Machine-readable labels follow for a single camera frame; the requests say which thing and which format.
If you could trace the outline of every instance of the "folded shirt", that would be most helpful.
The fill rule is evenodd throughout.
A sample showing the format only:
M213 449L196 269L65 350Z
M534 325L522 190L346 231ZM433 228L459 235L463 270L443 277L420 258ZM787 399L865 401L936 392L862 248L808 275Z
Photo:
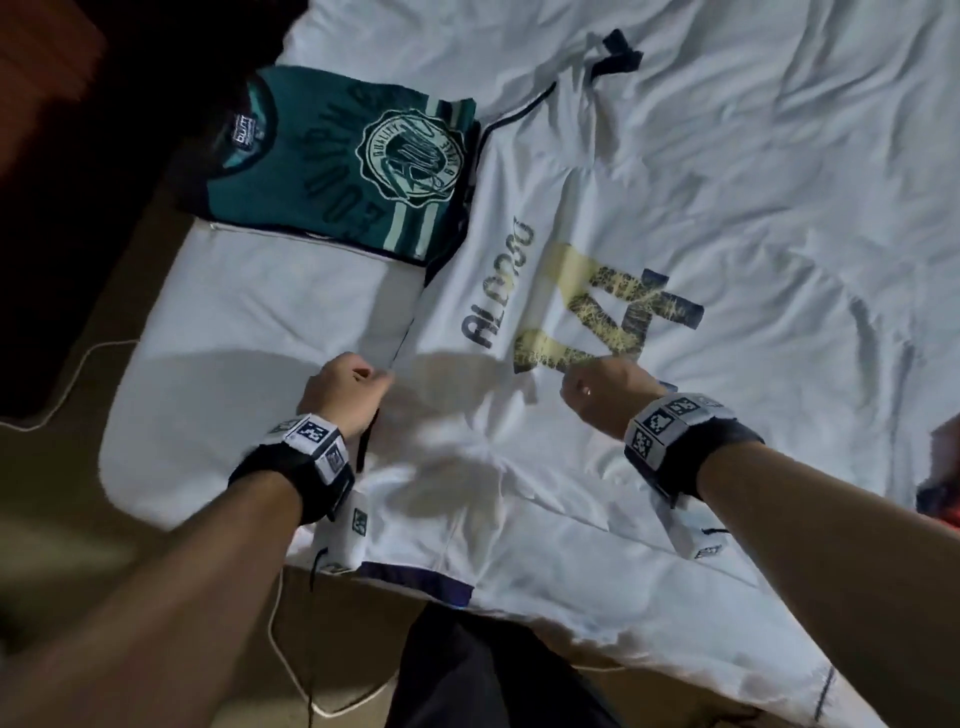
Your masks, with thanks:
M299 66L257 71L184 149L188 212L331 237L425 265L466 228L475 104Z

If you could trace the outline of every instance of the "white jersey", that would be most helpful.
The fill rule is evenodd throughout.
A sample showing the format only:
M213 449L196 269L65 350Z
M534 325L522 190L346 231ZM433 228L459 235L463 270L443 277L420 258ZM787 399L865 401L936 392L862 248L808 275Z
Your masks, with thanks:
M623 444L563 404L562 372L629 355L773 448L908 501L895 441L915 271L838 235L829 181L857 174L853 145L804 143L800 122L771 144L750 109L654 114L642 69L588 70L486 139L468 236L418 303L374 428L363 490L391 517L372 544L473 586L473 607L815 705L826 658L738 548L678 556Z

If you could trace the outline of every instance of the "hand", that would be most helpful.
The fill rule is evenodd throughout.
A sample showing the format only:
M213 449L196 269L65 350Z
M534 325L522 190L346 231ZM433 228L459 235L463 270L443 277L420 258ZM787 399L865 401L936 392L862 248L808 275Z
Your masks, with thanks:
M570 367L560 392L581 420L617 440L627 434L633 417L666 394L662 384L621 356L604 356Z
M392 373L377 371L360 354L345 352L310 377L297 414L320 415L345 438L352 437L367 429L393 383Z

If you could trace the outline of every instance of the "round badge print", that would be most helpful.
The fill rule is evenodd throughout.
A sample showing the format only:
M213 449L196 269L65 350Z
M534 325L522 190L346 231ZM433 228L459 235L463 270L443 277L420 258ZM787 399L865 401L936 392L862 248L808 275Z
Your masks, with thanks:
M360 175L410 207L446 202L464 168L464 138L422 111L384 111L356 148Z

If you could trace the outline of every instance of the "dark pants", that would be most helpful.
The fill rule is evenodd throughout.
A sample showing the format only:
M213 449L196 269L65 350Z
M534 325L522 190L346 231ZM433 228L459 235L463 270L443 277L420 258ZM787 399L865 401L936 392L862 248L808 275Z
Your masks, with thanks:
M410 628L386 728L621 728L528 628L430 604Z

